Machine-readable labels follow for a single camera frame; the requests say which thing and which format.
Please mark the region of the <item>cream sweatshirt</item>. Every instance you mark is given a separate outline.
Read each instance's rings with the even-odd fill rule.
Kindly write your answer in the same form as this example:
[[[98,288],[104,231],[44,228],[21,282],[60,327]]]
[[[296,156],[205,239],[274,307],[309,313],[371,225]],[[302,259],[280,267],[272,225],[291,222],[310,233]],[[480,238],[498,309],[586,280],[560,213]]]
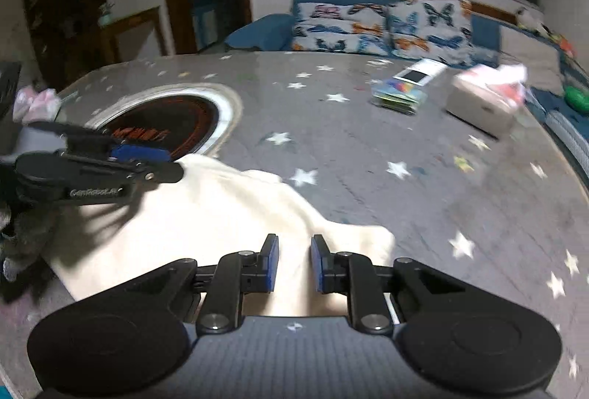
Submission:
[[[182,158],[184,178],[146,188],[129,205],[67,206],[43,251],[44,260],[76,300],[181,258],[216,264],[225,254],[260,250],[279,238],[272,293],[249,294],[244,312],[269,316],[344,315],[345,298],[314,285],[310,240],[333,251],[364,254],[385,264],[394,246],[383,226],[334,223],[278,176],[241,172],[217,160]]]

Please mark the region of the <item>wooden side table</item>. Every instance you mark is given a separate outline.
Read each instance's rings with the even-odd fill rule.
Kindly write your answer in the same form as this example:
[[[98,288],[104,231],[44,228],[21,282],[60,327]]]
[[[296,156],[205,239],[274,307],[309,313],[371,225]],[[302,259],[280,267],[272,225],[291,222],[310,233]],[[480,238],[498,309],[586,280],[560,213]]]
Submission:
[[[100,26],[101,46],[107,65],[123,62],[118,38],[128,31],[146,24],[152,25],[154,29],[161,56],[169,55],[162,28],[160,8],[156,6]]]

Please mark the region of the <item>black induction cooktop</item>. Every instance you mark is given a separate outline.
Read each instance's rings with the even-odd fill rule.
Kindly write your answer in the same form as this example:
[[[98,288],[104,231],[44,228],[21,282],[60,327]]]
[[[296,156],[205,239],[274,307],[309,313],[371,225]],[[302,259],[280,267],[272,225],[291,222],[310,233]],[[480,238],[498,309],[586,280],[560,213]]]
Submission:
[[[173,95],[130,108],[102,129],[120,140],[167,150],[178,160],[196,153],[209,140],[218,120],[219,110],[210,100]]]

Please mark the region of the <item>grey star tablecloth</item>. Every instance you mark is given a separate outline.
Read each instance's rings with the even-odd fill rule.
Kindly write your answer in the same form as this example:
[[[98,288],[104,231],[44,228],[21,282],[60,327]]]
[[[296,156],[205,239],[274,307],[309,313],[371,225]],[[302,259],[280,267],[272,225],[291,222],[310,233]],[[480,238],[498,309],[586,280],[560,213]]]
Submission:
[[[548,131],[518,113],[492,140],[446,113],[451,76],[413,116],[373,105],[400,62],[278,52],[182,55],[94,71],[66,88],[62,117],[111,110],[175,85],[229,87],[241,120],[224,164],[281,178],[327,219],[383,226],[387,258],[412,257],[546,316],[563,357],[559,398],[588,394],[588,192]]]

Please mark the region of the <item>white tissue box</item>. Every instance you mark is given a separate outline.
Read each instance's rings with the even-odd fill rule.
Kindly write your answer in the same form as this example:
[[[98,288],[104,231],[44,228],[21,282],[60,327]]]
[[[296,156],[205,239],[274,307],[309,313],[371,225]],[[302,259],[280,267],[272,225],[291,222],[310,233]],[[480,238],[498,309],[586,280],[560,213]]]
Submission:
[[[492,68],[476,65],[456,74],[446,111],[496,139],[510,133],[524,104],[527,68],[523,64]]]

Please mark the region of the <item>left butterfly pillow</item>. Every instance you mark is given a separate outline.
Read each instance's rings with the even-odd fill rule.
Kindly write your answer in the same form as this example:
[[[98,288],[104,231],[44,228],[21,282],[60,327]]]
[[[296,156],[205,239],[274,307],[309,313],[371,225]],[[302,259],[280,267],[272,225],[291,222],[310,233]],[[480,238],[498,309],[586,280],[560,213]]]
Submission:
[[[387,8],[374,3],[303,2],[293,25],[294,51],[390,56]]]

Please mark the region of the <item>butterfly pillow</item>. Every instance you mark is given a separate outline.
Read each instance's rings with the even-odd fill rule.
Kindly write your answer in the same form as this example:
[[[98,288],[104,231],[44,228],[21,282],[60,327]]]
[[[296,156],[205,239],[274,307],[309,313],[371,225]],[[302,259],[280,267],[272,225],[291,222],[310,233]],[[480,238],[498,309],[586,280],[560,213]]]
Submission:
[[[303,2],[293,25],[294,51],[390,56],[387,8],[374,3]]]
[[[432,59],[454,68],[473,64],[468,0],[404,0],[388,7],[392,53],[408,60]]]

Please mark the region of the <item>right butterfly pillow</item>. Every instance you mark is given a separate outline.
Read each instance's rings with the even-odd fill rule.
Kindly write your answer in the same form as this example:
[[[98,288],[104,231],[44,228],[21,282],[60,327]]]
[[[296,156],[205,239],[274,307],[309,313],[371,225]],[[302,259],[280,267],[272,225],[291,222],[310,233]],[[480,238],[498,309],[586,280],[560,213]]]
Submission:
[[[432,59],[454,68],[473,64],[468,0],[404,0],[388,7],[392,53],[408,60]]]

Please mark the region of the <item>blue corner sofa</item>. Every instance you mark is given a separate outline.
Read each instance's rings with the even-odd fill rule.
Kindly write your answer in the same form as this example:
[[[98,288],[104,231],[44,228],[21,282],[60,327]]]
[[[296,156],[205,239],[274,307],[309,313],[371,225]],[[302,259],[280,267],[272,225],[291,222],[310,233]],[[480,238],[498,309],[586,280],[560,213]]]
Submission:
[[[525,8],[511,24],[474,10],[468,0],[292,0],[231,33],[237,50],[359,53],[429,58],[456,68],[521,63],[527,68],[528,109],[581,168],[588,169],[588,116],[568,104],[585,94],[588,75],[563,39],[534,25]]]

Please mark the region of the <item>green bowl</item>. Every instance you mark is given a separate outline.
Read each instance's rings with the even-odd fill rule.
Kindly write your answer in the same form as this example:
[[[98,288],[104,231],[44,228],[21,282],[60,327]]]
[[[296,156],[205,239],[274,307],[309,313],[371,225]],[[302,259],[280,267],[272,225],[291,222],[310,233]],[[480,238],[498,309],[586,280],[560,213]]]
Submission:
[[[589,96],[582,90],[567,86],[564,89],[564,100],[577,113],[584,116],[589,115]]]

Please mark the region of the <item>grey cushion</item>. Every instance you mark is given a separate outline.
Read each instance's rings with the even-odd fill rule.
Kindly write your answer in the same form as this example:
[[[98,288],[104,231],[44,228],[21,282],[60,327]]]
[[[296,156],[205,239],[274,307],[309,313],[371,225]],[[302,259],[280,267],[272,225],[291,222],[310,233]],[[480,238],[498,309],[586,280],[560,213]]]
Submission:
[[[523,64],[527,69],[526,85],[562,96],[563,75],[560,54],[551,45],[514,28],[500,26],[501,64]]]

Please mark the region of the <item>black white plush toy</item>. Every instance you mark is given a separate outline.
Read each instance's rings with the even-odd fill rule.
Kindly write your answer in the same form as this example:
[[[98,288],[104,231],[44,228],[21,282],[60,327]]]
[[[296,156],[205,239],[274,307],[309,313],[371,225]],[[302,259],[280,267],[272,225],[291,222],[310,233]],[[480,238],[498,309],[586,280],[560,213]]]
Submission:
[[[516,13],[517,26],[533,35],[549,38],[551,31],[525,7],[519,8]]]

